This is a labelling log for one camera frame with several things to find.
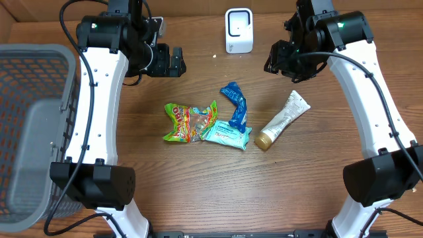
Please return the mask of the white tube gold cap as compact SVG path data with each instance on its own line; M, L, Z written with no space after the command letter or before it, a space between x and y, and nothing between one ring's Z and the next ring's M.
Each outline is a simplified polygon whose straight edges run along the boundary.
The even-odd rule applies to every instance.
M295 90L293 90L282 110L261 129L260 133L255 137L255 144L262 150L267 150L294 120L308 111L311 106L305 99Z

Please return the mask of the colourful gummy candy bag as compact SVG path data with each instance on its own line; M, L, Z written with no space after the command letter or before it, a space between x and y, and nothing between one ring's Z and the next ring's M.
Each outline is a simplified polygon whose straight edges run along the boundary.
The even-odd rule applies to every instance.
M173 123L173 130L163 139L183 143L205 140L218 116L216 101L206 108L168 103L165 105L165 112Z

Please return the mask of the blue snack wrapper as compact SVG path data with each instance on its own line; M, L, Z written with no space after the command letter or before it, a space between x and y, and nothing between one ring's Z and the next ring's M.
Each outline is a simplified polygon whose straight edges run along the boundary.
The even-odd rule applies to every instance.
M228 121L229 125L238 129L241 133L246 132L247 127L247 100L236 82L230 82L220 89L220 93L235 106L235 111Z

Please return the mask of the teal wet wipes pack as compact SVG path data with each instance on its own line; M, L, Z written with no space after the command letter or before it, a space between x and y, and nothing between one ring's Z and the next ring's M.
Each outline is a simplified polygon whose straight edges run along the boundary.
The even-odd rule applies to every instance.
M246 127L245 132L242 133L238 129L231 127L228 122L217 120L207 133L205 140L245 151L251 131L252 128Z

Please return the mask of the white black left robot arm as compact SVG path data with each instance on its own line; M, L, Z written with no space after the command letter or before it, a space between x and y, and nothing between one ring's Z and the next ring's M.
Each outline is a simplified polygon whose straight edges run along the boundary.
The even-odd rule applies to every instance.
M120 95L127 77L180 77L186 65L180 48L158 43L164 20L151 14L146 1L106 6L97 16L83 17L69 38L81 62L79 98L65 159L50 165L50 178L62 198L104 218L114 237L148 238L153 228L134 200L135 172L117 164Z

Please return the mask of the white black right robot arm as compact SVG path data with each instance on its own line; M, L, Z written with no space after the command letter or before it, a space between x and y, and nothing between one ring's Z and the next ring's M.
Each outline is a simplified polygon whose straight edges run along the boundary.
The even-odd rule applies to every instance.
M331 1L304 0L276 42L264 70L294 83L328 67L342 87L356 122L363 159L347 165L348 196L341 211L313 237L384 237L371 231L391 203L422 181L422 146L397 110L383 78L373 32L363 13L340 14Z

